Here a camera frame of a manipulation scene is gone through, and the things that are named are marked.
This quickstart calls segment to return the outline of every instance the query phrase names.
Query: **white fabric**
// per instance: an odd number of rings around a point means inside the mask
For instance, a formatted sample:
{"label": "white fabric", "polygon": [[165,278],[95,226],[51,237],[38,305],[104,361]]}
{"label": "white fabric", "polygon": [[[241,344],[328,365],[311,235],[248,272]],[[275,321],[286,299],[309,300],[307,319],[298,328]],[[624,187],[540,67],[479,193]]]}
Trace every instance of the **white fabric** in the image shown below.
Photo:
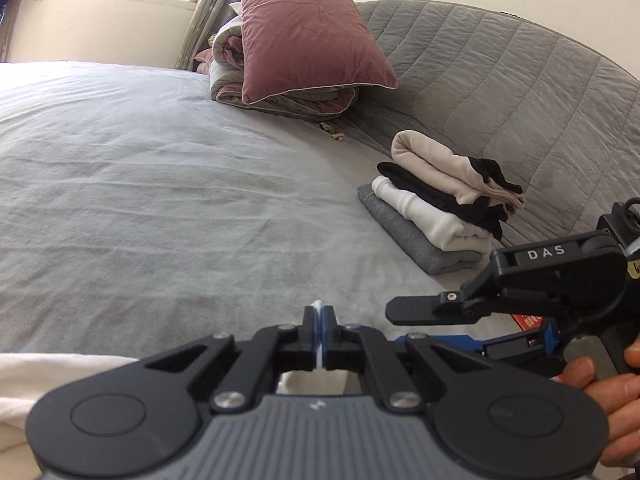
{"label": "white fabric", "polygon": [[235,66],[229,63],[225,58],[225,43],[231,36],[242,36],[242,19],[240,16],[232,18],[228,23],[225,23],[216,34],[211,45],[211,51],[213,53],[213,59],[224,68],[237,70]]}
{"label": "white fabric", "polygon": [[240,16],[240,18],[242,18],[242,3],[241,2],[233,2],[231,4],[229,4],[229,7],[231,7],[234,12]]}
{"label": "white fabric", "polygon": [[80,354],[0,354],[0,479],[32,480],[40,474],[24,435],[36,401],[63,384],[135,361]]}
{"label": "white fabric", "polygon": [[228,64],[223,65],[217,61],[212,61],[209,68],[209,88],[211,90],[211,98],[216,99],[218,92],[226,85],[244,82],[244,70],[237,68],[229,68]]}
{"label": "white fabric", "polygon": [[398,189],[386,176],[377,177],[371,189],[378,198],[416,224],[427,239],[443,251],[488,253],[491,250],[489,231],[437,209],[415,193]]}

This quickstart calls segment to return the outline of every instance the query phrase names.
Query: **stack of folded clothes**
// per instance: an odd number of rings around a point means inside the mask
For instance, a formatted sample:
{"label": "stack of folded clothes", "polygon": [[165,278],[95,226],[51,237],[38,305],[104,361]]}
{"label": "stack of folded clothes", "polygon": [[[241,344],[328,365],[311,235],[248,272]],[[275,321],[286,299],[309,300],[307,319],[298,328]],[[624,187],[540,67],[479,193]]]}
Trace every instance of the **stack of folded clothes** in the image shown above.
{"label": "stack of folded clothes", "polygon": [[475,266],[502,238],[500,222],[524,207],[494,160],[455,155],[413,130],[394,137],[391,156],[358,197],[428,274]]}

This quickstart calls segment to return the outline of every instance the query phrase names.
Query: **gray grip surface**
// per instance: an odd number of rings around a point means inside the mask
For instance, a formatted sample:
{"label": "gray grip surface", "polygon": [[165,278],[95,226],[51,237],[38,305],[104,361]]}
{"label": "gray grip surface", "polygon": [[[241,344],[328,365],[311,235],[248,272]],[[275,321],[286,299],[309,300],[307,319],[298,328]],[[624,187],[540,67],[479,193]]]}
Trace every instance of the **gray grip surface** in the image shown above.
{"label": "gray grip surface", "polygon": [[482,478],[446,456],[418,418],[389,415],[371,397],[266,396],[252,412],[217,416],[185,455],[135,480]]}

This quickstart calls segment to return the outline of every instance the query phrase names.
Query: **finger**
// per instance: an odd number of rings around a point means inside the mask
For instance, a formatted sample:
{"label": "finger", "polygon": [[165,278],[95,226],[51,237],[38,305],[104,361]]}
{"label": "finger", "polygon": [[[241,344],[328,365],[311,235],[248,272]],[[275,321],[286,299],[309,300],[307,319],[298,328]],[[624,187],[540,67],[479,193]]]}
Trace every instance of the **finger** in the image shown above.
{"label": "finger", "polygon": [[562,382],[574,388],[585,389],[596,377],[596,366],[590,357],[578,357],[562,372]]}
{"label": "finger", "polygon": [[625,350],[625,360],[629,366],[640,368],[640,336],[629,348]]}
{"label": "finger", "polygon": [[600,457],[605,467],[624,467],[625,459],[640,449],[640,431],[621,436],[609,444]]}
{"label": "finger", "polygon": [[640,399],[628,403],[609,415],[609,440],[640,431]]}
{"label": "finger", "polygon": [[587,386],[584,392],[609,415],[638,398],[640,395],[640,376],[625,374],[596,381]]}

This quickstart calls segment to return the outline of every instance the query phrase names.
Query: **white towel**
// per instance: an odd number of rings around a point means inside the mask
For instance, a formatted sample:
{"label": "white towel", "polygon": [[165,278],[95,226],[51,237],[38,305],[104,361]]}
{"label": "white towel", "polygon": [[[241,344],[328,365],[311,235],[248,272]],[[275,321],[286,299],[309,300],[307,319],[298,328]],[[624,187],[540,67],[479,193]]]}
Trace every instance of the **white towel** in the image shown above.
{"label": "white towel", "polygon": [[415,193],[398,189],[386,176],[377,177],[371,189],[378,198],[416,224],[427,240],[443,251],[477,251],[486,254],[491,250],[489,231],[435,208]]}
{"label": "white towel", "polygon": [[27,414],[40,397],[133,361],[102,355],[0,354],[0,479],[33,480],[40,475],[24,435]]}

